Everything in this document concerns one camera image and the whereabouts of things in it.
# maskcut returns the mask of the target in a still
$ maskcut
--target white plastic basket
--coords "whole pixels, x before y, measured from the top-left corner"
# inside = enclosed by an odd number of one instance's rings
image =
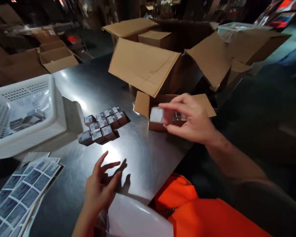
[[[239,31],[250,30],[250,29],[262,29],[271,30],[271,26],[257,26],[253,24],[241,23],[241,22],[231,22],[217,27],[217,33],[226,43],[231,43],[234,36]]]
[[[7,102],[18,103],[18,101],[21,101],[18,99],[47,89],[49,90],[50,101],[47,118],[38,124],[5,137],[9,122]],[[56,87],[52,75],[46,74],[0,87],[0,159],[12,157],[64,132],[66,129],[62,95]]]

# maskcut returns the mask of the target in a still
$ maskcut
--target left hand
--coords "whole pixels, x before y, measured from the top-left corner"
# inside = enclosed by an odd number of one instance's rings
[[[90,221],[95,222],[98,214],[102,209],[107,207],[107,205],[114,198],[114,190],[117,184],[120,182],[122,172],[117,172],[110,183],[105,185],[105,180],[107,180],[108,174],[105,172],[108,169],[114,168],[120,165],[120,161],[109,163],[101,167],[104,158],[109,152],[106,151],[96,162],[92,175],[86,181],[86,194],[85,201],[82,208],[82,213],[86,215],[86,218]]]

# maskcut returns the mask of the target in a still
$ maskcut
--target metal table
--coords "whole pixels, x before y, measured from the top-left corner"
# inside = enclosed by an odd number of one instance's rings
[[[51,151],[51,157],[62,159],[64,169],[44,197],[31,236],[71,236],[86,179],[106,150],[109,154],[104,163],[122,162],[118,192],[148,204],[192,146],[170,134],[148,131],[147,118],[133,111],[137,90],[108,73],[110,60],[111,54],[53,73],[64,97],[68,129],[31,151]],[[120,137],[105,145],[80,145],[77,134],[87,130],[83,116],[117,105],[130,119],[118,129]]]

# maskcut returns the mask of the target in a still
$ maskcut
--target brown cardboard box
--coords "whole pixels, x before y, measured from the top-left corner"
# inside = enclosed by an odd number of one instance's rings
[[[149,120],[151,107],[156,106],[159,103],[170,102],[173,98],[177,96],[178,95],[159,94],[155,98],[152,98],[143,92],[137,91],[134,111],[144,115]],[[200,103],[202,106],[205,107],[209,117],[216,116],[216,113],[211,106],[206,94],[193,95],[192,97],[197,103]],[[184,121],[175,121],[174,124],[177,126],[182,126],[184,124]],[[148,130],[160,132],[167,131],[163,124],[158,122],[148,122]]]
[[[46,44],[54,41],[59,41],[60,38],[54,30],[44,30],[34,33],[34,37],[41,43]]]
[[[171,32],[148,31],[138,35],[138,42],[156,46],[163,49],[171,49],[173,43]]]
[[[13,10],[13,8],[9,4],[0,5],[0,17],[8,25],[24,24],[20,16]]]
[[[52,50],[52,49],[56,49],[56,48],[61,48],[61,47],[66,47],[66,45],[64,44],[63,41],[58,40],[58,41],[55,41],[55,42],[42,44],[39,47],[39,51],[40,51],[40,53],[42,53],[42,52],[46,52],[48,50]]]
[[[42,52],[39,56],[41,63],[50,73],[79,64],[73,53],[66,47]]]
[[[137,43],[139,34],[156,27],[176,31],[176,51]],[[200,77],[197,70],[203,72],[212,87],[218,88],[231,68],[224,42],[208,22],[156,23],[138,18],[103,29],[119,37],[109,72],[152,97],[175,93],[187,80],[193,80],[188,76]]]
[[[265,60],[290,37],[288,34],[261,29],[239,31],[227,50],[239,62],[252,65]]]

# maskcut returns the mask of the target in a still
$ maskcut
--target stack of boxes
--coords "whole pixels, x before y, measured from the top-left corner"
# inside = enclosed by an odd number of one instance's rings
[[[84,124],[89,127],[89,130],[78,135],[80,144],[89,146],[93,143],[104,144],[118,137],[118,132],[115,129],[127,124],[127,118],[120,107],[116,106],[102,113],[86,116]]]

